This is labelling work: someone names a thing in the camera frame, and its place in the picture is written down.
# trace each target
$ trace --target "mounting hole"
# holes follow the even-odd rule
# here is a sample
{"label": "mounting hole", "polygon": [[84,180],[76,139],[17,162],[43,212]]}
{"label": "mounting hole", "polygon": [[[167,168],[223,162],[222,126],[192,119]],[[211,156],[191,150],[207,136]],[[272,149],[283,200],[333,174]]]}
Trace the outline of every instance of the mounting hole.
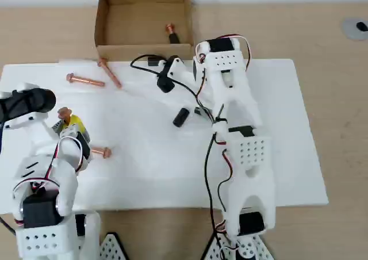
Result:
{"label": "mounting hole", "polygon": [[368,26],[363,22],[358,22],[356,24],[356,27],[358,28],[358,30],[362,31],[362,32],[368,32]]}

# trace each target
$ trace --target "black cylinder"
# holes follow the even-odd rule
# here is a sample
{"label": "black cylinder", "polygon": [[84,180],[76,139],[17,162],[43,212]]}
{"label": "black cylinder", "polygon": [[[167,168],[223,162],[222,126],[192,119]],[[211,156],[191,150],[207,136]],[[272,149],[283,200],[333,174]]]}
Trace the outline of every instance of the black cylinder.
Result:
{"label": "black cylinder", "polygon": [[189,116],[189,110],[187,110],[186,108],[182,108],[172,123],[176,127],[180,128],[184,124],[188,116]]}

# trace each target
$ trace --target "yellow object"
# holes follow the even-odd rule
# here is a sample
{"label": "yellow object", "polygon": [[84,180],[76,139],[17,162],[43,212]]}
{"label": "yellow object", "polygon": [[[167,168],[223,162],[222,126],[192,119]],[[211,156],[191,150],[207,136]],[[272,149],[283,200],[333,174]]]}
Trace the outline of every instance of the yellow object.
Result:
{"label": "yellow object", "polygon": [[[86,128],[85,128],[85,126],[82,123],[82,120],[77,115],[71,115],[70,116],[70,123],[69,123],[69,125],[74,125],[74,124],[77,124],[78,125],[80,133],[84,133],[86,131]],[[64,123],[63,129],[67,128],[69,125],[67,125],[66,123]]]}

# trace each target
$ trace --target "copper screw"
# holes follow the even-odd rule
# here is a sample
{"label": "copper screw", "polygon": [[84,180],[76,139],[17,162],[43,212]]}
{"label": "copper screw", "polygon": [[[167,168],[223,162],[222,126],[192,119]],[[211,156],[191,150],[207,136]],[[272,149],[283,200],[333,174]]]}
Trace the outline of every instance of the copper screw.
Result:
{"label": "copper screw", "polygon": [[105,86],[104,82],[95,81],[92,79],[87,79],[87,78],[82,78],[82,77],[77,77],[77,76],[74,76],[74,73],[69,73],[67,75],[67,81],[69,83],[79,82],[79,83],[87,83],[87,84],[94,85],[94,86],[101,86],[101,87]]}
{"label": "copper screw", "polygon": [[175,29],[174,24],[170,23],[170,24],[167,24],[166,25],[166,31],[167,31],[167,33],[174,34],[175,33],[174,32],[174,29]]}
{"label": "copper screw", "polygon": [[95,147],[91,149],[91,152],[94,152],[95,154],[100,154],[102,155],[103,158],[109,158],[112,154],[111,149],[107,147],[105,148]]}
{"label": "copper screw", "polygon": [[118,80],[118,78],[116,78],[115,74],[112,73],[112,71],[110,70],[110,68],[108,67],[108,65],[106,64],[106,59],[103,58],[99,58],[97,65],[99,67],[102,67],[102,69],[105,71],[105,73],[110,77],[110,79],[114,82],[114,84],[116,85],[116,87],[118,89],[120,89],[122,87],[121,82]]}

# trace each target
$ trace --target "robotic arm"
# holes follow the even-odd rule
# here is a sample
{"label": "robotic arm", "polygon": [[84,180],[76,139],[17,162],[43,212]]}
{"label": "robotic arm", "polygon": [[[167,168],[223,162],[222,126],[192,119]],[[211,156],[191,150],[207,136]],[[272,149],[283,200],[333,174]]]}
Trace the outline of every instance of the robotic arm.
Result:
{"label": "robotic arm", "polygon": [[[79,125],[69,125],[59,134],[49,128],[44,121],[56,98],[52,91],[35,85],[0,93],[0,103],[1,129],[24,130],[32,141],[30,155],[21,162],[12,190],[20,257],[98,259],[98,214],[72,212],[76,176],[91,160]],[[85,238],[86,231],[95,237]]]}
{"label": "robotic arm", "polygon": [[[200,98],[211,106],[216,143],[226,149],[233,171],[228,181],[227,207],[223,209],[222,224],[225,224],[225,232],[234,246],[242,236],[258,235],[275,225],[271,139],[262,127],[258,104],[248,84],[250,47],[245,39],[250,55],[246,64],[238,38],[245,39],[239,35],[226,35],[199,43],[193,58],[193,73],[177,56],[167,62],[161,61],[159,65],[164,69],[158,80],[160,87],[164,79],[165,89],[160,87],[164,92],[171,91],[177,81],[191,87],[199,86],[197,102]],[[171,85],[167,84],[171,79],[174,79]],[[229,128],[228,109],[234,102],[241,107],[239,110],[244,112],[247,121]]]}

